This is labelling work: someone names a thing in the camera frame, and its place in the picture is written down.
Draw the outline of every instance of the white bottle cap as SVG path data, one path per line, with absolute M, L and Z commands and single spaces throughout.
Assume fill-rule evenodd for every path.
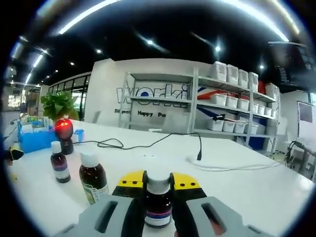
M 165 194 L 170 189 L 170 173 L 163 172 L 161 170 L 149 170 L 147 171 L 148 192 L 156 195 Z
M 51 150 L 54 154 L 61 153 L 61 146 L 59 141 L 51 142 Z
M 99 164 L 99 160 L 96 155 L 86 155 L 81 153 L 81 163 L 84 167 L 93 168 Z

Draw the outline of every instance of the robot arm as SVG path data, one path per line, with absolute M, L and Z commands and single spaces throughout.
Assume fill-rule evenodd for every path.
M 207 197 L 195 178 L 171 173 L 170 184 L 172 218 L 179 237 L 271 237 L 253 226 L 244 226 L 237 212 L 220 200 Z M 71 225 L 54 237 L 141 237 L 146 189 L 146 171 L 127 174 L 112 195 L 80 214 L 78 225 Z

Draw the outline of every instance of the bottle label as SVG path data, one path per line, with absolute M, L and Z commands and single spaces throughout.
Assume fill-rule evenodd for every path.
M 154 213 L 147 211 L 145 222 L 152 226 L 164 226 L 170 222 L 171 210 L 165 213 Z
M 107 195 L 109 193 L 109 187 L 108 184 L 106 184 L 103 188 L 101 189 L 96 189 L 92 185 L 82 183 L 83 189 L 85 192 L 85 195 L 88 198 L 89 203 L 95 204 L 97 201 L 99 201 L 102 197 Z
M 56 165 L 54 168 L 54 175 L 57 179 L 66 179 L 70 175 L 67 163 L 63 165 Z

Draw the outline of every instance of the green plant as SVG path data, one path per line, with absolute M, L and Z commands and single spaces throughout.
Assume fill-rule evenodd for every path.
M 74 108 L 76 99 L 77 97 L 72 98 L 69 91 L 48 92 L 40 98 L 44 108 L 44 116 L 53 121 L 64 117 L 64 115 L 68 115 L 70 119 L 79 120 L 79 115 Z

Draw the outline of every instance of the white storage box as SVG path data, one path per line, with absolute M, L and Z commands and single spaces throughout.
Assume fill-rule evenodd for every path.
M 249 124 L 247 124 L 246 127 L 245 127 L 245 133 L 247 133 L 248 127 L 249 127 Z M 250 134 L 257 134 L 258 127 L 259 127 L 259 125 L 253 124 L 252 127 L 251 127 L 251 130 L 250 130 Z
M 271 109 L 271 108 L 268 108 L 268 107 L 265 108 L 265 115 L 266 115 L 266 116 L 271 117 L 271 112 L 272 112 L 272 109 Z
M 238 99 L 237 108 L 241 110 L 248 110 L 249 100 Z
M 233 121 L 224 121 L 223 131 L 224 132 L 233 132 L 235 127 L 235 122 Z
M 239 73 L 238 85 L 240 85 L 243 88 L 248 88 L 248 81 L 249 81 L 248 72 L 242 69 L 239 69 L 238 73 Z
M 238 77 L 239 77 L 238 68 L 233 65 L 228 64 L 227 65 L 227 82 L 238 85 Z
M 214 94 L 211 96 L 210 102 L 216 105 L 225 106 L 226 105 L 227 96 L 223 94 Z
M 236 121 L 234 132 L 235 133 L 244 133 L 245 127 L 247 122 L 246 121 Z
M 226 106 L 230 108 L 237 108 L 238 98 L 227 96 Z
M 258 114 L 264 115 L 265 114 L 265 106 L 258 105 Z
M 258 74 L 250 72 L 248 74 L 248 77 L 249 77 L 249 86 L 250 86 L 250 84 L 252 84 L 252 91 L 258 92 L 258 84 L 259 84 Z
M 276 110 L 271 110 L 271 117 L 274 119 L 277 117 L 277 111 Z
M 224 121 L 223 120 L 214 120 L 209 119 L 207 128 L 213 131 L 222 131 L 223 130 Z
M 211 77 L 221 81 L 227 81 L 227 65 L 215 62 L 211 67 Z
M 258 113 L 258 104 L 256 104 L 256 103 L 253 103 L 252 104 L 252 112 L 253 113 L 255 113 L 255 114 L 257 114 Z
M 279 89 L 276 85 L 273 85 L 272 83 L 266 85 L 267 96 L 271 97 L 274 100 L 277 99 L 278 91 Z

